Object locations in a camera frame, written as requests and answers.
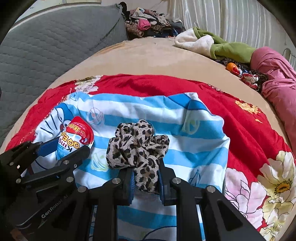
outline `red blanket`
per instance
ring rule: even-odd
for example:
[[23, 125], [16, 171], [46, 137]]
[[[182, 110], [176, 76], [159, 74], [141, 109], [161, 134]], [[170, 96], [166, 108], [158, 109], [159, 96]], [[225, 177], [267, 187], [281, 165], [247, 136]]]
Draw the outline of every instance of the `red blanket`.
[[221, 116], [230, 137], [226, 197], [266, 238], [273, 240], [296, 201], [294, 156], [259, 108], [206, 83], [160, 75], [103, 76], [75, 80], [49, 89], [33, 106], [7, 150], [33, 141], [37, 125], [72, 92], [119, 93], [132, 96], [197, 92], [209, 110]]

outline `pink cloth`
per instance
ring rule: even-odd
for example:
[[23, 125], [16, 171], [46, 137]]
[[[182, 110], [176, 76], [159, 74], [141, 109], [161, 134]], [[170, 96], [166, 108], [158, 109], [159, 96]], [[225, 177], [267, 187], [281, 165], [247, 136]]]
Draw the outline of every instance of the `pink cloth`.
[[256, 49], [250, 64], [251, 69], [268, 76], [261, 93], [273, 104], [284, 123], [296, 154], [296, 72], [282, 55], [269, 47]]
[[151, 27], [151, 24], [146, 19], [139, 19], [138, 29], [141, 31], [145, 31]]

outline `striped cloth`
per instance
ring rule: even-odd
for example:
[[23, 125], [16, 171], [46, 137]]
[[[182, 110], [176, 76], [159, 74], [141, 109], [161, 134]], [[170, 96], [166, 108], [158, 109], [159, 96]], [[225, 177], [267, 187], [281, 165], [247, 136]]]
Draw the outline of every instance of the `striped cloth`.
[[[156, 135], [166, 134], [170, 139], [163, 159], [165, 166], [191, 185], [213, 185], [221, 191], [230, 139], [222, 130], [224, 120], [211, 114], [197, 93], [134, 97], [75, 92], [38, 125], [34, 142], [60, 135], [74, 116], [87, 121], [95, 135], [89, 158], [75, 170], [77, 185], [94, 188], [116, 177], [118, 170], [109, 169], [105, 158], [109, 139], [115, 136], [119, 123], [144, 119], [154, 127]], [[32, 169], [38, 172], [56, 163], [52, 153], [37, 158]], [[162, 206], [158, 195], [136, 190], [129, 207], [118, 207], [118, 235], [128, 240], [176, 240], [176, 208]]]

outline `leopard print fabric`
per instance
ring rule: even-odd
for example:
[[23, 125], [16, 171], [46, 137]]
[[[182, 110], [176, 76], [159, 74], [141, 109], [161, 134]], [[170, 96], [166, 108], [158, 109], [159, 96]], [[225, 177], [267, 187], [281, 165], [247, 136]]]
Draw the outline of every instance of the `leopard print fabric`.
[[159, 161], [167, 153], [170, 140], [167, 135], [154, 133], [145, 120], [119, 124], [115, 137], [109, 140], [106, 159], [112, 169], [134, 167], [136, 186], [157, 193]]

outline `gray quilted fabric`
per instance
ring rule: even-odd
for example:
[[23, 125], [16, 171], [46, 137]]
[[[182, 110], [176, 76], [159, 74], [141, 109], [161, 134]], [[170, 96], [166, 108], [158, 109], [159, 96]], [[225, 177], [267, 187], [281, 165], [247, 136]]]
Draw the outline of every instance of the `gray quilted fabric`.
[[116, 5], [60, 9], [10, 31], [0, 45], [0, 144], [25, 109], [59, 76], [127, 39]]

